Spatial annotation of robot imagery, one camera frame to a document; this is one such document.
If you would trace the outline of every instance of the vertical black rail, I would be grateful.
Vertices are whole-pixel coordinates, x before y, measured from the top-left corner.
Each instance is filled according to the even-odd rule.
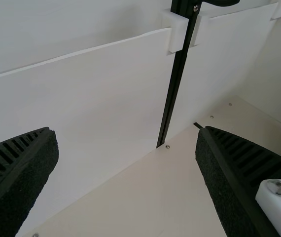
[[[188,28],[181,51],[176,52],[174,65],[171,72],[171,78],[165,103],[165,109],[162,117],[162,122],[159,131],[157,147],[165,143],[168,132],[172,112],[174,110],[176,95],[180,86],[183,69],[189,46],[191,43],[192,34],[194,31],[197,16],[200,12],[202,1],[201,0],[173,0],[171,12],[189,18]]]

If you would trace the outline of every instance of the white mounting block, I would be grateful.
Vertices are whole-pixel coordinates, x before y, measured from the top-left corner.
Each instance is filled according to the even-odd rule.
[[[201,12],[196,19],[191,46],[198,45],[204,40],[204,36],[206,35],[208,29],[208,24],[209,16],[206,13]]]
[[[162,28],[171,27],[169,51],[175,53],[182,50],[189,19],[179,16],[170,9],[162,11]]]
[[[272,19],[278,19],[281,17],[281,0],[271,0],[271,3],[278,2],[278,6],[272,16]]]

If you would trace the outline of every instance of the white clip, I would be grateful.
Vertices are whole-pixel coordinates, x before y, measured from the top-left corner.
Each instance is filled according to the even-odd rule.
[[[171,27],[169,51],[175,53],[182,50],[189,19],[170,12],[162,11],[162,28]]]
[[[205,13],[200,12],[196,19],[190,46],[195,46],[202,43],[208,29],[208,24],[209,17]]]
[[[278,3],[277,8],[272,16],[272,19],[278,19],[281,17],[281,0],[271,0],[271,3]]]

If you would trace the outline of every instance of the white board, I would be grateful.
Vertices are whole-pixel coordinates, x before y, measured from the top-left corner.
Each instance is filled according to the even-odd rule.
[[[171,0],[0,0],[0,73],[160,29]]]
[[[156,148],[174,60],[170,32],[0,77],[0,142],[49,126],[60,152],[20,235]]]
[[[281,122],[281,19],[271,31],[239,95]]]
[[[189,49],[167,139],[235,93],[274,25],[270,19],[275,7],[209,19],[204,42]]]

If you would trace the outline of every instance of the metal screw head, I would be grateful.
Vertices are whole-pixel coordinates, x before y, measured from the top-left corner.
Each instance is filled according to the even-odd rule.
[[[281,180],[271,179],[267,181],[266,185],[268,190],[281,197]]]

